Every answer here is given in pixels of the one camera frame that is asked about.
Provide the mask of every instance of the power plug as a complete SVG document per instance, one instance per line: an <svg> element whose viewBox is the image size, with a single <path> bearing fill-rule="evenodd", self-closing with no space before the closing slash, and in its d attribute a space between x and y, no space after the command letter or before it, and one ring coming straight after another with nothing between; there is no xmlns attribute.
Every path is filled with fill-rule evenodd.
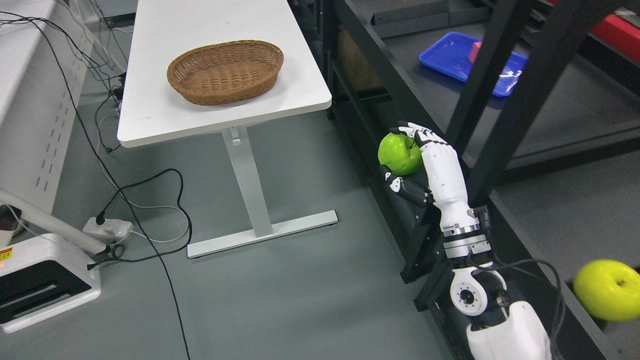
<svg viewBox="0 0 640 360"><path fill-rule="evenodd" d="M104 224L98 225L95 217L90 218L82 229L83 233L107 240L124 240L129 237L131 230L133 230L131 222L106 218Z"/></svg>

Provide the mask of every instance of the black metal frame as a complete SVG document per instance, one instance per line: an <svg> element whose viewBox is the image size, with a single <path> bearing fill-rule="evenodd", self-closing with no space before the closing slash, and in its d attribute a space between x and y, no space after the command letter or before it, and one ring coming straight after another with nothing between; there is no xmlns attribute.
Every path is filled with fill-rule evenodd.
<svg viewBox="0 0 640 360"><path fill-rule="evenodd" d="M506 171L509 160L513 157L516 148L526 135L551 89L578 50L588 60L590 60L588 55L591 52L591 57L597 67L605 71L610 70L614 79L638 94L637 83L630 82L629 79L620 76L620 66L611 68L606 59L603 60L601 53L597 50L594 51L598 47L594 47L597 44L590 43L592 38L588 38L585 45L580 46L589 29L622 2L623 0L563 1L552 11L542 32L536 34L535 48L531 52L527 67L518 86L500 113L476 165L471 169L466 169L462 163L463 170L467 174L471 205L486 204L491 190L501 178L505 178L505 175L508 178L522 178L523 176L540 174L541 170L547 172L559 170L585 162L585 159L589 158L582 155L588 152L597 154L597 158L603 158L607 155L612 156L637 149L640 138L631 138L620 143L606 144L580 154L571 154ZM536 0L505 0L495 6L483 46L476 59L476 65L463 89L445 134L445 138L453 143L460 153L468 144L514 43L521 30L531 21L529 12L536 4ZM441 305L438 305L442 304L443 299L448 299L446 289L452 277L449 264L442 251L439 213L434 208L419 211L416 214L416 226L411 234L402 230L401 223L386 198L387 194L383 182L379 179L377 163L373 156L383 132L372 124L373 121L366 106L351 88L339 61L335 59L339 22L345 26L356 40L360 50L365 53L371 66L385 84L389 94L392 95L394 103L402 109L401 115L405 117L405 120L421 119L421 124L431 127L441 136L443 132L421 105L411 86L408 85L410 84L406 81L409 79L408 74L390 55L386 45L375 34L368 20L359 17L353 11L354 8L352 0L316 0L316 9L319 9L317 23L322 43L321 68L323 74L325 74L332 92L337 87L337 83L342 85L347 92L350 103L355 107L359 119L344 119L337 104L334 104L330 110L330 116L337 118L336 125L347 143L353 143L356 140L355 143L360 152L357 162L360 164L360 169L366 174L367 184L371 186L385 219L387 219L403 251L406 260L401 272L403 280L411 282L424 274L427 275L422 290L414 300L416 308L419 311L431 310L436 322L447 337L452 353L457 359L468 359L470 357L466 343L460 342L460 335L456 334L454 327L449 324L450 318L441 309ZM619 57L615 52L609 56L614 59L616 56ZM368 139L363 139L363 134L368 135ZM510 241L518 241L517 236L515 239L511 237ZM425 262L425 259L430 256L431 259ZM584 336L589 337L585 330L580 328L580 323L570 311L567 322L570 325L567 326L568 329L584 333ZM565 330L564 336L561 333L561 339L563 339L561 349L576 347L568 340L572 334L566 332L567 330ZM592 357L605 358L594 343L589 343L585 347L589 349L591 352L589 354ZM584 353L584 349L576 349L575 352Z"/></svg>

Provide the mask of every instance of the wicker basket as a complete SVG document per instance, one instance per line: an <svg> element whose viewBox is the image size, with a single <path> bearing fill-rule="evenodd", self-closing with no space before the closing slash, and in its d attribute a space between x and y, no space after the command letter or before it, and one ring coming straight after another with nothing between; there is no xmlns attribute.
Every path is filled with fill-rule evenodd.
<svg viewBox="0 0 640 360"><path fill-rule="evenodd" d="M169 64L166 77L193 104L226 104L269 91L283 61L282 51L268 42L225 42L178 56Z"/></svg>

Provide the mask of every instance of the table leg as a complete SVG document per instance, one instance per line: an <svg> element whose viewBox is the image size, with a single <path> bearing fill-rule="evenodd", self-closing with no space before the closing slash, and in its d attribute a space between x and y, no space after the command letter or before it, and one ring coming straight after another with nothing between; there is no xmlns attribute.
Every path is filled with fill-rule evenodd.
<svg viewBox="0 0 640 360"><path fill-rule="evenodd" d="M253 229L189 244L187 246L189 259L338 222L335 210L329 210L272 225L246 128L231 127L224 130L222 136L225 139L229 158Z"/></svg>

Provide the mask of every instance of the robotic arm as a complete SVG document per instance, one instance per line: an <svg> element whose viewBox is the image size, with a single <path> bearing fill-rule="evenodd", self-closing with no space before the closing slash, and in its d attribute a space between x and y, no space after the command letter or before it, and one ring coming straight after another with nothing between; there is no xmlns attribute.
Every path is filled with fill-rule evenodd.
<svg viewBox="0 0 640 360"><path fill-rule="evenodd" d="M551 360L547 333L531 305L511 302L507 285L491 267L492 250L486 238L486 207L470 209L458 154L446 141L425 127L401 122L391 129L413 138L422 151L429 188L397 177L382 167L391 190L422 205L432 202L442 212L440 229L454 272L449 295L467 315L467 339L476 360Z"/></svg>

